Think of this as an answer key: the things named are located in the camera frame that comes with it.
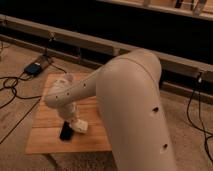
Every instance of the table leg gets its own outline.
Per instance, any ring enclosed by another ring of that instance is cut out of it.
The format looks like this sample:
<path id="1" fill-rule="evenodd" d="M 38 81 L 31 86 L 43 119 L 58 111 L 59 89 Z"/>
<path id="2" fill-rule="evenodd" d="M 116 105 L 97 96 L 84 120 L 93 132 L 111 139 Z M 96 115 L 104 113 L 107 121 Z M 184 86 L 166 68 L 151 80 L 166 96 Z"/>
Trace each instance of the table leg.
<path id="1" fill-rule="evenodd" d="M 51 154 L 42 154 L 49 162 L 50 164 L 57 170 L 59 168 L 58 163 L 56 160 L 51 156 Z"/>

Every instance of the black object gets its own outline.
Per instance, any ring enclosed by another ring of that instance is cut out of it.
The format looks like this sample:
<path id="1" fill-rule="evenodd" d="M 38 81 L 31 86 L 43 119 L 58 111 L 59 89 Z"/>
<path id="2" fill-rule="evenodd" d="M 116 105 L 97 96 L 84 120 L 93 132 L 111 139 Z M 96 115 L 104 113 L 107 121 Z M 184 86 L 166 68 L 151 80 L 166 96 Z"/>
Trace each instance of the black object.
<path id="1" fill-rule="evenodd" d="M 73 133 L 73 129 L 70 128 L 69 123 L 65 121 L 61 130 L 60 139 L 63 141 L 70 140 L 73 136 Z"/>
<path id="2" fill-rule="evenodd" d="M 40 74 L 42 72 L 42 68 L 40 64 L 37 63 L 31 63 L 29 64 L 25 69 L 24 69 L 24 73 L 28 74 L 28 75 L 33 75 L 34 77 L 37 76 L 38 74 Z"/>

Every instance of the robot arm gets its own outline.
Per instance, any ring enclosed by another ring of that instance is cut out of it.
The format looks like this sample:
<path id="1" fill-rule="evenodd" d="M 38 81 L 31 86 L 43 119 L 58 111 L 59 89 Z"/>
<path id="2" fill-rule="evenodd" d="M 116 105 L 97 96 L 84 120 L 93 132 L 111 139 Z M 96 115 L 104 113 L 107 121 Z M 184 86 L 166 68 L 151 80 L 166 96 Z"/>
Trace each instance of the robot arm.
<path id="1" fill-rule="evenodd" d="M 158 88 L 160 76 L 157 57 L 139 49 L 114 58 L 79 82 L 65 75 L 50 89 L 45 102 L 69 120 L 75 113 L 72 102 L 96 95 L 118 170 L 174 171 Z M 82 125 L 77 125 L 78 132 L 86 129 Z"/>

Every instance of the power adapter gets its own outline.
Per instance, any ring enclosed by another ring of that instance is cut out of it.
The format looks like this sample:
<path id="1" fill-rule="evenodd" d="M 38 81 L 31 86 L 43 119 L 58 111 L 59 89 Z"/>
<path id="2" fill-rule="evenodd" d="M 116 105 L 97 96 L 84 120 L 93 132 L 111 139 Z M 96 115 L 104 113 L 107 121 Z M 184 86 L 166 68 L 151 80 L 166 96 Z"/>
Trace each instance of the power adapter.
<path id="1" fill-rule="evenodd" d="M 38 56 L 34 62 L 26 66 L 24 73 L 35 77 L 45 70 L 52 62 L 53 60 L 48 56 Z"/>
<path id="2" fill-rule="evenodd" d="M 32 75 L 34 77 L 40 74 L 41 72 L 42 72 L 41 65 L 36 62 L 32 62 L 31 64 L 26 66 L 26 68 L 24 68 L 24 73 Z"/>

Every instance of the black cable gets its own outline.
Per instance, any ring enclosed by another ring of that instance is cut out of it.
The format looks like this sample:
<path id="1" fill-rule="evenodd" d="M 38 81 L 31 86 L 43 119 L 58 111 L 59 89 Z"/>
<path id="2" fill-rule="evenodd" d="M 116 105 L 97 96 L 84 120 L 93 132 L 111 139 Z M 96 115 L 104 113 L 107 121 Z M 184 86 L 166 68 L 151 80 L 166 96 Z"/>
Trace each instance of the black cable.
<path id="1" fill-rule="evenodd" d="M 24 114 L 24 116 L 15 124 L 15 126 L 4 136 L 0 141 L 0 145 L 10 136 L 10 134 L 17 128 L 17 126 L 26 118 L 26 116 L 34 109 L 34 107 L 39 103 L 41 99 L 38 99 L 33 106 Z"/>
<path id="2" fill-rule="evenodd" d="M 66 74 L 67 71 L 65 71 L 64 69 L 62 69 L 62 68 L 60 68 L 60 67 L 57 67 L 57 66 L 53 65 L 52 62 L 50 62 L 49 59 L 48 59 L 48 58 L 49 58 L 48 53 L 47 53 L 48 46 L 49 46 L 49 44 L 50 44 L 51 42 L 53 42 L 53 41 L 54 41 L 54 37 L 52 37 L 52 38 L 49 39 L 47 45 L 46 45 L 45 48 L 44 48 L 43 57 L 46 59 L 46 61 L 47 61 L 52 67 L 54 67 L 54 68 L 56 68 L 56 69 L 58 69 L 58 70 L 60 70 L 60 71 L 62 71 L 62 72 L 64 72 L 64 73 Z"/>
<path id="3" fill-rule="evenodd" d="M 205 151 L 206 151 L 206 154 L 207 154 L 209 160 L 210 160 L 210 161 L 212 162 L 212 164 L 213 164 L 213 159 L 212 159 L 212 156 L 211 156 L 211 154 L 210 154 L 210 152 L 209 152 L 209 146 L 208 146 L 208 140 L 209 140 L 210 138 L 207 137 L 205 125 L 204 125 L 203 120 L 202 120 L 202 117 L 201 117 L 201 95 L 200 95 L 200 88 L 199 88 L 199 90 L 198 90 L 198 101 L 199 101 L 199 107 L 198 107 L 198 108 L 199 108 L 199 120 L 200 120 L 200 123 L 201 123 L 201 125 L 202 125 L 203 134 L 204 134 L 204 149 L 205 149 Z"/>
<path id="4" fill-rule="evenodd" d="M 191 125 L 192 125 L 195 129 L 197 129 L 197 130 L 203 132 L 203 134 L 204 134 L 204 149 L 205 149 L 205 152 L 206 152 L 206 154 L 207 154 L 209 160 L 210 160 L 211 163 L 213 164 L 213 158 L 212 158 L 212 156 L 211 156 L 211 154 L 210 154 L 209 146 L 208 146 L 208 141 L 209 141 L 211 138 L 213 138 L 213 133 L 211 133 L 211 132 L 209 132 L 209 131 L 206 131 L 206 128 L 205 128 L 205 125 L 204 125 L 204 122 L 203 122 L 202 116 L 201 116 L 201 92 L 200 92 L 200 86 L 201 86 L 201 82 L 202 82 L 201 76 L 202 76 L 202 74 L 200 74 L 200 75 L 198 76 L 197 83 L 196 83 L 196 85 L 195 85 L 195 87 L 194 87 L 194 89 L 193 89 L 193 92 L 192 92 L 192 94 L 191 94 L 189 103 L 188 103 L 188 105 L 187 105 L 187 118 L 188 118 L 188 121 L 191 123 Z M 194 124 L 194 123 L 192 122 L 191 118 L 190 118 L 190 115 L 189 115 L 189 107 L 190 107 L 191 101 L 192 101 L 192 99 L 193 99 L 193 96 L 194 96 L 194 94 L 195 94 L 195 92 L 196 92 L 197 86 L 198 86 L 198 103 L 199 103 L 198 115 L 199 115 L 199 120 L 200 120 L 200 123 L 201 123 L 202 128 L 200 128 L 200 127 L 198 127 L 196 124 Z"/>
<path id="5" fill-rule="evenodd" d="M 21 78 L 23 75 L 24 75 L 24 73 L 22 73 L 18 77 L 0 77 L 0 79 L 5 79 L 3 81 L 3 87 L 0 89 L 0 92 L 3 90 L 6 90 L 6 89 L 10 89 L 13 94 L 13 96 L 6 103 L 4 103 L 3 105 L 0 106 L 0 109 L 3 109 L 4 107 L 6 107 L 10 103 L 12 103 L 15 98 L 19 98 L 19 99 L 23 99 L 23 100 L 30 100 L 30 99 L 37 99 L 37 98 L 41 97 L 41 96 L 21 97 L 17 94 L 16 86 L 18 85 L 19 81 L 28 81 L 32 78 L 31 76 L 29 76 L 28 78 Z"/>
<path id="6" fill-rule="evenodd" d="M 65 71 L 64 69 L 59 68 L 59 67 L 57 67 L 57 66 L 53 65 L 52 63 L 51 63 L 50 65 L 51 65 L 52 67 L 54 67 L 54 68 L 56 68 L 56 69 L 58 69 L 58 70 L 60 70 L 60 71 L 64 72 L 65 74 L 67 73 L 67 71 Z"/>
<path id="7" fill-rule="evenodd" d="M 209 132 L 209 131 L 206 131 L 206 130 L 203 130 L 202 128 L 200 128 L 199 126 L 197 126 L 197 125 L 192 121 L 192 119 L 191 119 L 191 117 L 190 117 L 189 108 L 190 108 L 190 105 L 191 105 L 193 96 L 194 96 L 194 94 L 195 94 L 195 92 L 196 92 L 196 88 L 197 88 L 197 83 L 196 83 L 196 85 L 195 85 L 195 87 L 194 87 L 194 89 L 193 89 L 193 91 L 192 91 L 192 94 L 191 94 L 191 96 L 190 96 L 190 99 L 189 99 L 189 102 L 188 102 L 188 105 L 187 105 L 187 110 L 186 110 L 187 119 L 188 119 L 189 123 L 190 123 L 195 129 L 197 129 L 197 130 L 199 130 L 199 131 L 201 131 L 201 132 L 204 131 L 205 133 L 207 133 L 207 134 L 213 136 L 213 133 L 211 133 L 211 132 Z"/>

